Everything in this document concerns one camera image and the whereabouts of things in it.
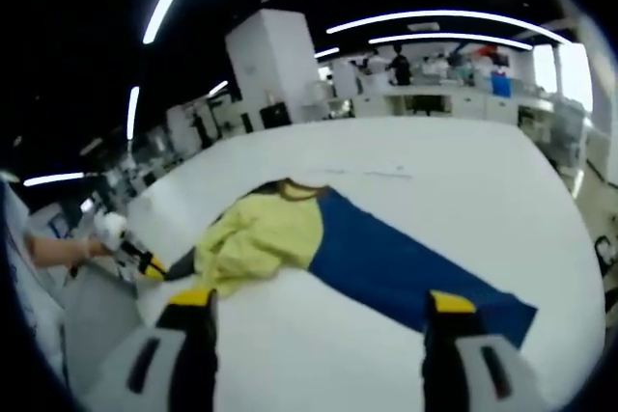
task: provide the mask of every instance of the black ceiling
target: black ceiling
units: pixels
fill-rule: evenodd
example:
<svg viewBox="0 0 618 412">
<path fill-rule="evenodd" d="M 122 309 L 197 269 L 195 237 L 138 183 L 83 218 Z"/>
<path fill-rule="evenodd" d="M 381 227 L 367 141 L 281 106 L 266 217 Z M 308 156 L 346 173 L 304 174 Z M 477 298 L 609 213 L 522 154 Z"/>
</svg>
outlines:
<svg viewBox="0 0 618 412">
<path fill-rule="evenodd" d="M 79 151 L 114 128 L 124 131 L 129 90 L 141 86 L 136 129 L 164 110 L 234 76 L 224 37 L 261 6 L 305 13 L 316 48 L 354 50 L 371 37 L 403 34 L 411 21 L 327 35 L 325 29 L 375 14 L 464 9 L 542 24 L 562 16 L 554 0 L 175 0 L 154 43 L 143 33 L 157 0 L 13 0 L 10 118 L 3 133 L 22 135 L 28 175 L 84 170 Z M 441 18 L 443 31 L 509 38 L 518 28 Z"/>
</svg>

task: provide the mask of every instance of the garment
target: garment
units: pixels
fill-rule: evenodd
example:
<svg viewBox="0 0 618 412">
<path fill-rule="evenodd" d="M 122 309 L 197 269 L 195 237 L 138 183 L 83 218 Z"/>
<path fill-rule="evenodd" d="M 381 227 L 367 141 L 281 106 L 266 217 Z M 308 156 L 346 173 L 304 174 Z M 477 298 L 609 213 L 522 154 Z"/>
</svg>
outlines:
<svg viewBox="0 0 618 412">
<path fill-rule="evenodd" d="M 382 94 L 390 88 L 388 83 L 388 61 L 379 55 L 370 57 L 367 68 L 371 72 L 371 90 L 376 94 Z"/>
<path fill-rule="evenodd" d="M 281 265 L 307 269 L 346 296 L 416 331 L 430 290 L 462 296 L 490 333 L 520 346 L 536 309 L 356 207 L 332 188 L 286 179 L 236 201 L 196 246 L 201 285 L 222 296 Z"/>
<path fill-rule="evenodd" d="M 425 74 L 426 76 L 435 76 L 437 75 L 437 73 L 438 71 L 435 62 L 427 61 L 423 63 L 423 74 Z"/>
<path fill-rule="evenodd" d="M 8 221 L 7 253 L 17 298 L 26 323 L 50 367 L 64 378 L 62 320 L 64 311 L 42 283 L 24 243 L 27 232 L 28 208 L 7 185 L 4 209 Z"/>
<path fill-rule="evenodd" d="M 440 79 L 446 79 L 448 77 L 449 70 L 448 62 L 445 58 L 438 58 L 435 61 L 436 73 L 440 76 Z"/>
</svg>

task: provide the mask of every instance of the desk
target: desk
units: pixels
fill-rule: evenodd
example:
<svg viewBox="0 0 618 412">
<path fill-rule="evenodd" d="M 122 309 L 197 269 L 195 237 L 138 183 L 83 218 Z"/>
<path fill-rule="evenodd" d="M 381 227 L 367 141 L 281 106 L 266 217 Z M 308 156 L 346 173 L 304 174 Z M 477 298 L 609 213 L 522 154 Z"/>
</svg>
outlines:
<svg viewBox="0 0 618 412">
<path fill-rule="evenodd" d="M 447 106 L 450 103 L 451 115 L 458 119 L 487 120 L 516 125 L 520 107 L 546 113 L 553 112 L 553 103 L 534 96 L 513 95 L 510 98 L 493 94 L 473 87 L 465 87 L 452 82 L 439 85 L 390 86 L 381 94 L 362 94 L 355 96 L 356 117 L 375 117 L 397 114 L 387 97 L 389 96 L 444 96 Z"/>
<path fill-rule="evenodd" d="M 285 176 L 329 183 L 536 306 L 521 353 L 549 404 L 589 375 L 604 342 L 593 247 L 562 181 L 516 127 L 373 118 L 236 137 L 153 184 L 129 205 L 129 224 L 171 264 L 236 198 Z M 146 322 L 190 280 L 140 288 Z M 422 410 L 422 336 L 306 272 L 284 270 L 222 300 L 219 321 L 219 412 Z"/>
</svg>

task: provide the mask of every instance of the human arm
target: human arm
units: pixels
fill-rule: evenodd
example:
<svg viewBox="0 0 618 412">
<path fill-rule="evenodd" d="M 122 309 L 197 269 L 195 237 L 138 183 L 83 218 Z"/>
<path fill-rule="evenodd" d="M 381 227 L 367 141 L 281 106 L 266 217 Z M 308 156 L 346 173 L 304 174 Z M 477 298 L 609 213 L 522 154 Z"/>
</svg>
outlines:
<svg viewBox="0 0 618 412">
<path fill-rule="evenodd" d="M 109 256 L 105 246 L 94 238 L 59 239 L 27 233 L 24 237 L 36 267 L 65 265 L 72 267 L 90 257 Z"/>
</svg>

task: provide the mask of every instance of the blue cloth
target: blue cloth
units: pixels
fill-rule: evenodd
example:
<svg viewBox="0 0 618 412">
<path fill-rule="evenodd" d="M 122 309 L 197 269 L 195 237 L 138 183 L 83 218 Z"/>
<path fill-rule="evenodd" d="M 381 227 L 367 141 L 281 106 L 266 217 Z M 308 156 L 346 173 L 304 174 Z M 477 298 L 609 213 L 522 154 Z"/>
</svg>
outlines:
<svg viewBox="0 0 618 412">
<path fill-rule="evenodd" d="M 520 347 L 536 309 L 501 292 L 439 253 L 359 209 L 333 189 L 318 198 L 323 241 L 309 271 L 346 296 L 425 329 L 428 291 L 475 304 L 487 331 Z"/>
</svg>

